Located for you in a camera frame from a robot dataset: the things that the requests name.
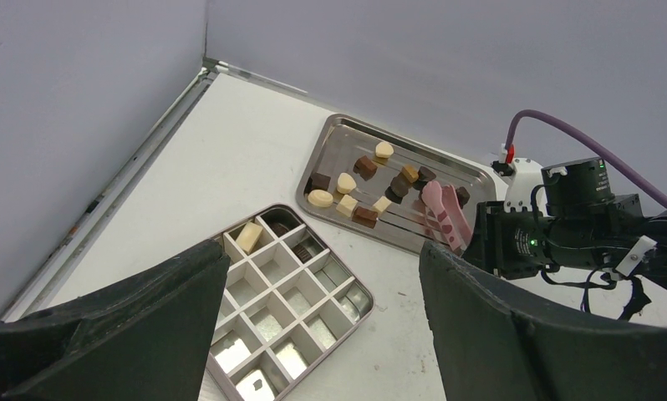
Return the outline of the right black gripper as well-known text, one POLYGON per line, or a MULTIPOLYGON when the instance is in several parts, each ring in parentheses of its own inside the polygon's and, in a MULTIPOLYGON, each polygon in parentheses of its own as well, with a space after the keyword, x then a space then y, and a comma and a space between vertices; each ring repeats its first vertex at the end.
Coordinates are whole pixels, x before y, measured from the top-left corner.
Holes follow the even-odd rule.
POLYGON ((506 212, 500 201, 480 202, 462 259, 507 280, 534 277, 546 267, 556 272, 562 252, 547 237, 552 223, 552 218, 535 218, 530 211, 506 212))

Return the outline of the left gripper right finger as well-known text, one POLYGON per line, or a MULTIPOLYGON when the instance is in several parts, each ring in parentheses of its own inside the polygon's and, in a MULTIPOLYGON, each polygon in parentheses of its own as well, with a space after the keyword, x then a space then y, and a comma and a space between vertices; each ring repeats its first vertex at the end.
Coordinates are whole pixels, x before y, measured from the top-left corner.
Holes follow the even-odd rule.
POLYGON ((667 327, 565 307, 432 241, 419 274, 449 400, 667 400, 667 327))

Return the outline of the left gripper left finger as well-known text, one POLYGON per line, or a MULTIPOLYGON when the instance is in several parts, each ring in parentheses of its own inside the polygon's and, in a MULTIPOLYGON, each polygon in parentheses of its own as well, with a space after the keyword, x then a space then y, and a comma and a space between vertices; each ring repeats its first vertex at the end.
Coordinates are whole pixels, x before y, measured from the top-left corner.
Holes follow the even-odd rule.
POLYGON ((134 276, 0 321, 0 400, 196 400, 230 257, 202 241, 134 276))

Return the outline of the pink cat paw tongs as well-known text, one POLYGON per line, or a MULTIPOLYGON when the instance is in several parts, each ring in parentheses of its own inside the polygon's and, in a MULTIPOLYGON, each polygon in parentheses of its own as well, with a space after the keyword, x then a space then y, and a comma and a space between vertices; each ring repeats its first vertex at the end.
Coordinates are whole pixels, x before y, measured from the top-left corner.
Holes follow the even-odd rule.
POLYGON ((433 180, 425 185, 421 199, 436 218, 450 249, 460 256, 471 241, 472 230, 462 211, 456 188, 433 180))

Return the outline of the white chocolate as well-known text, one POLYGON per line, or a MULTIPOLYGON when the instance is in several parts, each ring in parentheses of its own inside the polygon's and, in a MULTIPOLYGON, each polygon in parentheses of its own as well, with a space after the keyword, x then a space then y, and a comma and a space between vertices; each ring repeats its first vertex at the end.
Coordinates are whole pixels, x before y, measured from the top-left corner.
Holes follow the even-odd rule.
POLYGON ((259 242, 262 233, 263 228, 261 226, 249 221, 240 230, 235 243, 246 255, 249 255, 259 242))

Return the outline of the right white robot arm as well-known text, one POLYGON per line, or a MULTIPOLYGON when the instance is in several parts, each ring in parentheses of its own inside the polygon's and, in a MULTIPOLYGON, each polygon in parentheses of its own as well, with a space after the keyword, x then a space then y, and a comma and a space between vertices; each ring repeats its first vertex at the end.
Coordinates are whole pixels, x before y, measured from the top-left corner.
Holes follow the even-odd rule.
POLYGON ((602 159, 548 167, 514 159, 492 167, 507 180, 507 193, 477 205, 465 261, 507 280, 547 283, 563 267, 582 269, 584 292, 628 281, 624 321, 649 303, 644 281, 667 291, 667 211, 647 217, 636 194, 615 195, 602 159))

